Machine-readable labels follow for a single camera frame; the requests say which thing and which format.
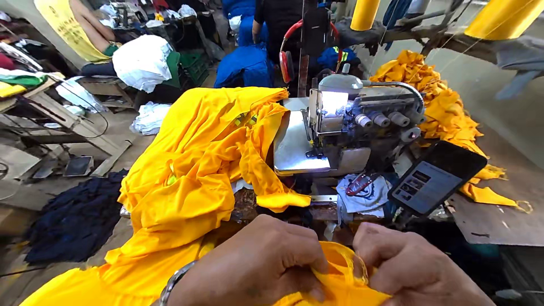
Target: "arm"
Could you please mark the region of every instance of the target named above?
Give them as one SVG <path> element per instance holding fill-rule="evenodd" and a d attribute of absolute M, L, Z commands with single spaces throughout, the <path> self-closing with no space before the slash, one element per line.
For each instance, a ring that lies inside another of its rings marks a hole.
<path fill-rule="evenodd" d="M 253 42 L 259 42 L 259 35 L 264 23 L 264 0 L 255 0 L 255 17 L 253 19 L 253 27 L 251 28 L 251 34 L 253 35 Z"/>

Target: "headphones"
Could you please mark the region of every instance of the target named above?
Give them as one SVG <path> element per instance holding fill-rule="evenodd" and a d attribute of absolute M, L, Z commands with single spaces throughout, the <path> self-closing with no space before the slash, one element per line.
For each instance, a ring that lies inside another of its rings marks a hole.
<path fill-rule="evenodd" d="M 335 38 L 338 40 L 338 38 L 339 38 L 338 30 L 336 29 L 335 25 L 332 22 L 330 22 L 330 26 L 331 26 L 331 29 L 332 29 L 332 33 L 334 34 Z M 291 51 L 283 51 L 283 46 L 284 46 L 285 42 L 287 41 L 287 39 L 289 39 L 289 37 L 291 37 L 293 32 L 295 32 L 295 30 L 300 28 L 300 27 L 302 27 L 302 20 L 295 23 L 294 25 L 292 25 L 289 28 L 289 30 L 287 30 L 287 32 L 283 36 L 283 41 L 281 43 L 281 47 L 280 47 L 280 69 L 281 69 L 281 75 L 283 77 L 283 81 L 285 83 L 289 83 L 289 82 L 291 82 L 293 80 L 294 75 L 295 75 L 295 70 L 293 68 L 293 57 L 291 55 Z M 338 64 L 336 65 L 335 73 L 338 72 L 338 69 L 340 67 L 340 63 L 342 62 L 342 53 L 343 52 L 340 52 L 340 50 L 338 50 Z"/>

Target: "wooden table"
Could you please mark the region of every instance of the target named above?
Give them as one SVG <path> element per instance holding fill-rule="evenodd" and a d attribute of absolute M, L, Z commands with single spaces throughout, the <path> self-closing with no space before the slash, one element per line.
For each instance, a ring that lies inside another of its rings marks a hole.
<path fill-rule="evenodd" d="M 88 120 L 82 120 L 80 117 L 72 114 L 59 102 L 55 101 L 53 98 L 47 95 L 45 91 L 56 84 L 57 81 L 48 78 L 44 84 L 27 93 L 24 93 L 22 96 L 28 99 L 29 106 L 33 107 L 45 116 L 51 118 L 53 121 L 70 130 L 72 133 L 63 135 L 36 135 L 33 136 L 33 138 L 35 138 L 36 141 L 39 141 L 40 138 L 49 139 L 49 141 L 51 141 L 52 138 L 62 138 L 62 143 L 89 143 L 95 146 L 96 148 L 108 154 L 109 157 L 106 158 L 106 160 L 102 162 L 100 166 L 98 166 L 91 173 L 91 175 L 103 176 L 111 169 L 115 161 L 131 145 L 131 143 L 128 141 L 124 141 L 120 144 L 114 143 L 107 136 L 103 135 L 103 132 L 97 129 L 94 124 L 92 124 Z M 7 111 L 11 107 L 14 107 L 16 105 L 16 101 L 16 97 L 2 101 L 2 104 L 0 105 L 0 113 Z M 46 142 L 44 140 L 43 143 L 58 144 L 60 142 Z"/>
<path fill-rule="evenodd" d="M 479 130 L 485 136 L 477 138 L 478 146 L 491 157 L 490 164 L 506 168 L 509 180 L 482 181 L 477 186 L 489 186 L 513 200 L 529 201 L 534 211 L 526 214 L 509 206 L 474 203 L 456 193 L 448 200 L 455 223 L 469 243 L 544 246 L 544 170 L 491 128 Z"/>

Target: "metal bracelet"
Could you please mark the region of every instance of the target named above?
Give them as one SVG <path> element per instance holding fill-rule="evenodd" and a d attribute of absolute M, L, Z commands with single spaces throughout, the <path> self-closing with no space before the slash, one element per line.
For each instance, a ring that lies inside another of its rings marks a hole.
<path fill-rule="evenodd" d="M 170 293 L 172 292 L 172 289 L 177 284 L 177 282 L 191 269 L 195 263 L 198 260 L 191 261 L 190 263 L 183 266 L 181 269 L 177 270 L 172 277 L 168 280 L 168 283 L 166 283 L 166 286 L 164 287 L 163 291 L 160 293 L 159 298 L 159 305 L 160 306 L 166 306 L 166 303 L 168 302 L 168 298 L 170 297 Z"/>

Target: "yellow fabric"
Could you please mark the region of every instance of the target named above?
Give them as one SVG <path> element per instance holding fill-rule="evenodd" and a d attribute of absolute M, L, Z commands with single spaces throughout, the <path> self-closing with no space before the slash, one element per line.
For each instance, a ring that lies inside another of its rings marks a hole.
<path fill-rule="evenodd" d="M 0 82 L 0 97 L 6 98 L 16 94 L 24 93 L 27 89 L 21 85 L 11 85 Z"/>
<path fill-rule="evenodd" d="M 353 276 L 354 259 L 361 260 L 348 247 L 334 242 L 321 241 L 321 248 L 329 262 L 328 274 L 313 271 L 324 285 L 325 301 L 319 303 L 305 293 L 293 293 L 274 304 L 274 306 L 291 305 L 364 305 L 379 306 L 391 296 L 368 287 L 366 271 L 361 278 Z"/>
<path fill-rule="evenodd" d="M 434 66 L 425 65 L 423 55 L 403 50 L 397 59 L 385 63 L 370 78 L 374 82 L 405 82 L 425 93 L 426 122 L 419 125 L 424 138 L 440 138 L 472 152 L 486 156 L 476 145 L 476 137 L 483 136 L 463 108 L 459 94 L 448 88 Z M 461 191 L 478 203 L 516 206 L 515 201 L 496 194 L 489 187 L 478 188 L 480 180 L 506 179 L 505 169 L 487 165 Z"/>
<path fill-rule="evenodd" d="M 475 38 L 520 37 L 544 10 L 544 0 L 491 0 L 465 30 Z"/>
<path fill-rule="evenodd" d="M 109 251 L 105 265 L 68 271 L 23 305 L 149 305 L 176 269 L 214 247 L 205 234 L 229 219 L 230 182 L 240 178 L 253 184 L 258 205 L 308 206 L 310 197 L 289 190 L 264 161 L 287 111 L 276 103 L 284 98 L 277 88 L 186 91 L 121 183 L 131 239 Z"/>
<path fill-rule="evenodd" d="M 68 0 L 34 0 L 34 5 L 55 32 L 83 59 L 91 63 L 110 60 L 111 57 L 102 54 L 91 43 L 76 21 Z"/>

